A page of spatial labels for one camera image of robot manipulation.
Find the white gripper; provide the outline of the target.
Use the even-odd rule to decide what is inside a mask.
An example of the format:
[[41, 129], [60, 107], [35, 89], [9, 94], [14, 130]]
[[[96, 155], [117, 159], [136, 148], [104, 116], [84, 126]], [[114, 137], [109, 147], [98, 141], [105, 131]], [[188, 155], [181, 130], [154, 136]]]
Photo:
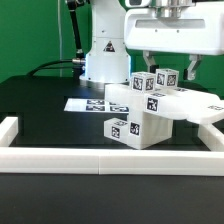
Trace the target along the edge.
[[196, 78], [201, 55], [224, 54], [224, 1], [125, 0], [124, 41], [143, 52], [147, 71], [154, 73], [153, 52], [186, 53], [187, 80]]

